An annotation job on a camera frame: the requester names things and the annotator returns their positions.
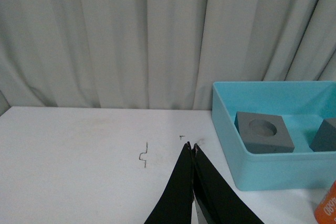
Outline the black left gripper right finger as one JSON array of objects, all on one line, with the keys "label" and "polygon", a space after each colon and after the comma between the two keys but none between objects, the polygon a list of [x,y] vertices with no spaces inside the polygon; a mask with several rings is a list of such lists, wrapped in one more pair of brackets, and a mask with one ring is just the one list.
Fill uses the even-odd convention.
[{"label": "black left gripper right finger", "polygon": [[193,189],[207,223],[263,223],[237,196],[201,148],[193,147]]}]

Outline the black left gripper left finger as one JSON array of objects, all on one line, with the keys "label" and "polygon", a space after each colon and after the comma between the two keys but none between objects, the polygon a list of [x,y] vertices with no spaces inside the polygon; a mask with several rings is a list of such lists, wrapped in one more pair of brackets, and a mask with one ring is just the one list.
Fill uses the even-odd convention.
[{"label": "black left gripper left finger", "polygon": [[145,223],[191,223],[194,164],[190,143],[184,144],[167,185]]}]

